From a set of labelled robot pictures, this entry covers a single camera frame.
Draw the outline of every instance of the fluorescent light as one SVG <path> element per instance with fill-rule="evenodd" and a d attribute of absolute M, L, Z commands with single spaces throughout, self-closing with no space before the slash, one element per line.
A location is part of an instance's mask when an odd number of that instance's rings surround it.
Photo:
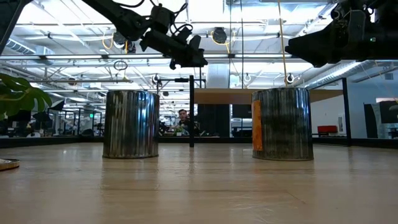
<path fill-rule="evenodd" d="M 89 101 L 89 100 L 86 100 L 86 99 L 80 98 L 80 97 L 69 97 L 69 99 L 73 100 L 73 101 L 77 101 L 77 102 L 87 102 L 87 101 Z"/>
<path fill-rule="evenodd" d="M 47 59 L 101 59 L 101 55 L 49 55 Z"/>
<path fill-rule="evenodd" d="M 61 96 L 59 94 L 56 94 L 56 93 L 50 93 L 50 94 L 53 95 L 53 96 L 59 97 L 59 98 L 64 98 L 63 96 Z"/>
<path fill-rule="evenodd" d="M 93 93 L 99 93 L 99 92 L 107 92 L 107 90 L 77 90 L 78 92 L 82 93 L 88 93 L 88 92 L 93 92 Z"/>
<path fill-rule="evenodd" d="M 73 90 L 43 90 L 46 93 L 73 93 Z"/>
<path fill-rule="evenodd" d="M 205 58 L 228 58 L 228 54 L 204 54 Z"/>
<path fill-rule="evenodd" d="M 0 56 L 0 60 L 40 60 L 40 57 L 33 55 Z"/>
<path fill-rule="evenodd" d="M 34 88 L 40 88 L 42 87 L 41 85 L 37 84 L 37 83 L 30 83 L 30 85 Z"/>
<path fill-rule="evenodd" d="M 108 55 L 110 59 L 130 59 L 130 58 L 165 58 L 161 54 L 124 54 L 124 55 Z"/>
<path fill-rule="evenodd" d="M 283 58 L 282 54 L 236 54 L 235 58 Z M 291 58 L 292 55 L 285 54 L 285 58 Z"/>

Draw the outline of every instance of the metal frame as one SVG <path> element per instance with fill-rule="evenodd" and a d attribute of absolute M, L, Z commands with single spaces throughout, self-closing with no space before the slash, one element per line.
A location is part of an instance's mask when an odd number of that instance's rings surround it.
<path fill-rule="evenodd" d="M 0 55 L 24 7 L 32 0 L 0 0 Z"/>

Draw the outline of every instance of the pipe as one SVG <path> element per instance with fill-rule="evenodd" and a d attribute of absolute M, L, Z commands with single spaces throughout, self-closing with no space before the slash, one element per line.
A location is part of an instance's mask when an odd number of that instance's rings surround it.
<path fill-rule="evenodd" d="M 132 83 L 131 80 L 45 80 L 29 81 L 31 83 Z"/>
<path fill-rule="evenodd" d="M 335 3 L 328 3 L 309 25 L 305 25 L 300 31 L 297 32 L 295 37 L 300 37 L 310 32 L 316 26 L 316 24 L 318 24 L 318 22 L 320 22 L 323 19 L 324 15 L 329 15 L 330 11 L 335 7 L 335 5 L 336 5 Z"/>
<path fill-rule="evenodd" d="M 346 78 L 363 70 L 368 70 L 375 65 L 376 64 L 373 60 L 366 60 L 364 62 L 351 62 L 349 64 L 339 64 L 327 70 L 326 72 L 317 75 L 315 77 L 317 80 L 305 85 L 304 87 L 308 89 L 314 89 L 318 86 L 336 81 L 339 78 Z"/>
<path fill-rule="evenodd" d="M 66 27 L 65 25 L 63 25 L 62 22 L 60 22 L 57 18 L 55 18 L 53 15 L 51 15 L 51 13 L 49 13 L 47 10 L 45 10 L 44 7 L 43 7 L 43 5 L 41 5 L 41 4 L 39 4 L 39 3 L 35 2 L 35 1 L 32 1 L 31 4 L 33 4 L 33 5 L 36 6 L 38 9 L 40 9 L 41 11 L 43 11 L 44 13 L 46 13 L 47 15 L 49 15 L 52 19 L 54 19 L 60 27 L 65 28 L 65 30 L 67 30 L 68 33 L 69 33 L 72 37 L 74 37 L 76 40 L 78 40 L 78 41 L 79 41 L 83 46 L 85 46 L 87 49 L 93 51 L 93 52 L 96 53 L 96 54 L 99 53 L 99 52 L 97 52 L 96 50 L 93 50 L 85 41 L 81 40 L 81 39 L 80 39 L 75 33 L 73 33 L 68 27 Z"/>

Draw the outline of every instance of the ductwork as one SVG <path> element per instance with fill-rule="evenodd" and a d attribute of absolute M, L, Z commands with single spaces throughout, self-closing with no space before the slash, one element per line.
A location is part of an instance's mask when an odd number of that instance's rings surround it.
<path fill-rule="evenodd" d="M 209 64 L 206 88 L 229 88 L 229 65 Z"/>
<path fill-rule="evenodd" d="M 364 62 L 351 62 L 347 64 L 339 64 L 334 66 L 333 68 L 317 75 L 314 79 L 315 81 L 305 85 L 305 88 L 314 89 L 318 86 L 336 81 L 340 78 L 346 78 L 351 75 L 355 75 L 359 72 L 363 72 L 364 70 L 368 70 L 372 67 L 376 66 L 373 60 L 366 60 Z"/>
<path fill-rule="evenodd" d="M 23 55 L 53 55 L 54 51 L 39 45 L 32 45 L 25 43 L 23 40 L 16 36 L 11 36 L 7 43 L 6 48 L 21 53 Z M 37 63 L 45 65 L 52 65 L 53 61 L 49 60 L 35 60 Z"/>

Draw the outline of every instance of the ceiling lamp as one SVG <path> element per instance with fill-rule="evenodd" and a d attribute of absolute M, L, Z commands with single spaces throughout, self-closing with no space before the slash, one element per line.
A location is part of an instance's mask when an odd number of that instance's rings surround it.
<path fill-rule="evenodd" d="M 80 98 L 80 97 L 69 97 L 70 100 L 77 101 L 77 102 L 87 102 L 89 100 Z"/>
<path fill-rule="evenodd" d="M 214 29 L 212 38 L 215 42 L 217 42 L 218 44 L 225 44 L 226 42 L 226 33 L 224 31 L 224 28 L 222 27 L 216 27 Z"/>

